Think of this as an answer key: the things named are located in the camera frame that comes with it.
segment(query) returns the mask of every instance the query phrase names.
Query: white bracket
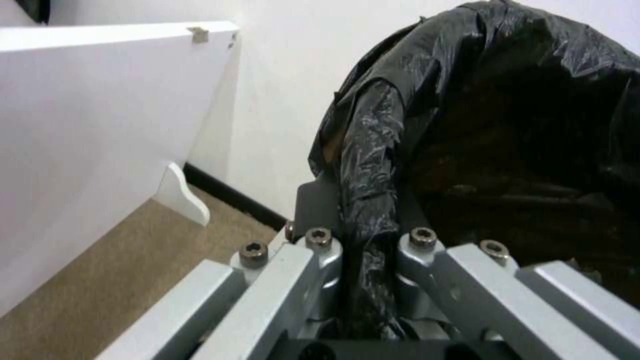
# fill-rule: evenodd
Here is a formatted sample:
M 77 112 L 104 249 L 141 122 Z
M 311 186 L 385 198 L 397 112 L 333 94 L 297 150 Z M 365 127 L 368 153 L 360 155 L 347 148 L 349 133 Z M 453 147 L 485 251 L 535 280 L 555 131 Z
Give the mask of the white bracket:
M 184 173 L 176 163 L 170 163 L 164 171 L 154 200 L 202 226 L 209 223 L 209 208 L 189 190 Z

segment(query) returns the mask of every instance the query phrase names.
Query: white wall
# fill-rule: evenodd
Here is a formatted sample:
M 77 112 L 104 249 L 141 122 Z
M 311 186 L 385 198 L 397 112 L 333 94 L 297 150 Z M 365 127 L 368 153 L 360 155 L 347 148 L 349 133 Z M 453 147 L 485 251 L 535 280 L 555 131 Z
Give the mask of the white wall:
M 374 44 L 459 0 L 57 0 L 53 24 L 229 19 L 240 25 L 225 79 L 189 157 L 267 207 L 293 216 L 312 179 L 308 150 L 342 80 Z M 587 22 L 640 53 L 640 1 L 526 0 Z
M 0 27 L 33 26 L 35 24 L 15 0 L 0 0 Z

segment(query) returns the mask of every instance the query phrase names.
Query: plastic bag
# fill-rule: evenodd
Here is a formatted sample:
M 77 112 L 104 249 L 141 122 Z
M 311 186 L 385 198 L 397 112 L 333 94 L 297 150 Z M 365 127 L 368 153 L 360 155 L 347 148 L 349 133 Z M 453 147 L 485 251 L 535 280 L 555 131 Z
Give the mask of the plastic bag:
M 309 163 L 340 182 L 342 337 L 406 337 L 392 292 L 401 184 L 446 245 L 577 258 L 640 303 L 640 58 L 587 25 L 510 1 L 421 19 L 349 73 Z

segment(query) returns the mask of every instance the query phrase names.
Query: bolt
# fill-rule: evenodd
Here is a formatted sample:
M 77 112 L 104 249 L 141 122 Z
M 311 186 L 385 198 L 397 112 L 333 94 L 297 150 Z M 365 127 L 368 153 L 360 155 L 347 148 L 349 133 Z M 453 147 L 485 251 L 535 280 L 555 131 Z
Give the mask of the bolt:
M 409 244 L 418 250 L 431 250 L 437 241 L 436 233 L 428 227 L 414 227 L 409 233 Z
M 509 249 L 503 243 L 491 239 L 480 241 L 480 249 L 496 263 L 505 266 L 509 259 Z
M 284 224 L 284 238 L 289 240 L 289 242 L 293 241 L 293 221 L 287 221 Z
M 248 268 L 263 267 L 269 260 L 269 248 L 262 242 L 245 243 L 239 251 L 240 263 Z
M 314 227 L 305 234 L 305 245 L 311 250 L 327 250 L 331 247 L 331 230 L 324 227 Z

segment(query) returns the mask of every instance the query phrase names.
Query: beige carpet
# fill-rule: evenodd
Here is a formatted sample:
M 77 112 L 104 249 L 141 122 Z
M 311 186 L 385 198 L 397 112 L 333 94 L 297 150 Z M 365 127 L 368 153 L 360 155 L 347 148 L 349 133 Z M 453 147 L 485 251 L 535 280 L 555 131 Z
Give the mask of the beige carpet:
M 2 359 L 89 359 L 204 258 L 275 231 L 194 189 L 206 227 L 150 200 L 0 319 Z

